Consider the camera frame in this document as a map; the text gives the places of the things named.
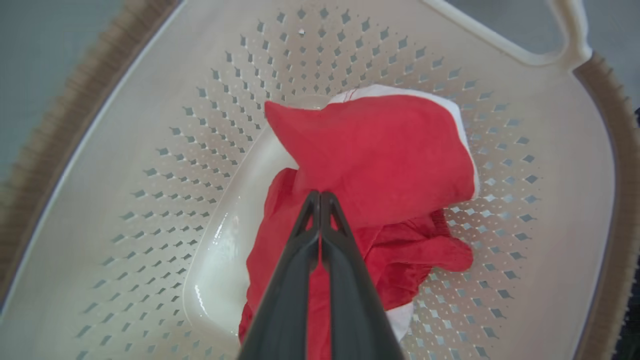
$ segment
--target red garment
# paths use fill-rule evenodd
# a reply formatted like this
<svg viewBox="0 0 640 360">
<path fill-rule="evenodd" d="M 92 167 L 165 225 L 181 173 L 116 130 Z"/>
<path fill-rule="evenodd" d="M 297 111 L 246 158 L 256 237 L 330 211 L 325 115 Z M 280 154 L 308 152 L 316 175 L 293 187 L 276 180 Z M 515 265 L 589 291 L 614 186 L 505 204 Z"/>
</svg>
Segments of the red garment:
<svg viewBox="0 0 640 360">
<path fill-rule="evenodd" d="M 471 249 L 451 237 L 442 211 L 476 190 L 474 164 L 448 110 L 410 95 L 363 97 L 322 110 L 273 102 L 264 108 L 300 169 L 282 170 L 269 187 L 246 262 L 241 341 L 310 190 L 331 191 L 340 200 L 385 310 L 411 302 L 432 267 L 471 265 Z M 309 291 L 308 358 L 330 359 L 329 281 L 322 266 Z"/>
</svg>

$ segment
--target basket handle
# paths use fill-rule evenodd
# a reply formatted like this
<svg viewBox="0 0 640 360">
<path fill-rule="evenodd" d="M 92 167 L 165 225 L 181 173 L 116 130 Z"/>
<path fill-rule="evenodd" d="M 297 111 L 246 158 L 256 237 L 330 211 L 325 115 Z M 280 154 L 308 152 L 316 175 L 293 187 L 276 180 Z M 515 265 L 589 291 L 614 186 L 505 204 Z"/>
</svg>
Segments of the basket handle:
<svg viewBox="0 0 640 360">
<path fill-rule="evenodd" d="M 547 54 L 534 54 L 521 48 L 444 0 L 422 1 L 444 17 L 526 65 L 553 65 L 574 70 L 587 62 L 593 54 L 587 42 L 588 22 L 582 0 L 547 0 L 564 40 L 562 49 Z"/>
</svg>

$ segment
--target basket rim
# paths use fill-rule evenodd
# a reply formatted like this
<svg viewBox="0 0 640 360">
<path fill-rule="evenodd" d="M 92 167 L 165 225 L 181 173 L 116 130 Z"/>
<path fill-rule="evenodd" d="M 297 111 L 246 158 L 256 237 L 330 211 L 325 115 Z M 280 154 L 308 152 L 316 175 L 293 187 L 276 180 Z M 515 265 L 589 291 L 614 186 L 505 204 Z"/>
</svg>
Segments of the basket rim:
<svg viewBox="0 0 640 360">
<path fill-rule="evenodd" d="M 41 214 L 96 114 L 180 0 L 126 0 L 63 95 L 23 146 L 0 188 L 0 309 Z M 610 359 L 624 324 L 640 256 L 640 129 L 630 99 L 605 59 L 594 52 L 573 71 L 608 129 L 616 191 L 604 261 L 574 359 Z"/>
</svg>

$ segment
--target gray floor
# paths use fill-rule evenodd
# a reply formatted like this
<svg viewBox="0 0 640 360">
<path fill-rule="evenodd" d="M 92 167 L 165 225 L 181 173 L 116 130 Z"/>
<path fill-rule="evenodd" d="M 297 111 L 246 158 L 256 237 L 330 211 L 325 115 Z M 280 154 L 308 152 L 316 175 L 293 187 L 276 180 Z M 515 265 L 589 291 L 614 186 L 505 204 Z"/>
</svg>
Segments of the gray floor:
<svg viewBox="0 0 640 360">
<path fill-rule="evenodd" d="M 589 41 L 640 106 L 640 0 L 584 0 Z M 0 180 L 123 0 L 0 0 Z M 544 0 L 449 0 L 535 53 L 561 45 Z"/>
</svg>

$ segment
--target white plastic basket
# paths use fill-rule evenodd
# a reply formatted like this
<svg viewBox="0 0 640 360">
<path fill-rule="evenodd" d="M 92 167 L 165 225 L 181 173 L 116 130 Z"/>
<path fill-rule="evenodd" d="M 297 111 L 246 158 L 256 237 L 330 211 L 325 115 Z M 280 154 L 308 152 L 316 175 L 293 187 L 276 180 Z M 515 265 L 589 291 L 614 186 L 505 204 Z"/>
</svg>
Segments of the white plastic basket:
<svg viewBox="0 0 640 360">
<path fill-rule="evenodd" d="M 534 55 L 437 0 L 184 1 L 64 170 L 3 311 L 3 358 L 234 358 L 266 190 L 295 167 L 262 105 L 371 83 L 458 103 L 482 182 L 447 210 L 474 266 L 425 282 L 408 359 L 572 358 L 620 178 L 573 74 L 592 55 L 582 5 L 553 10 L 565 45 Z"/>
</svg>

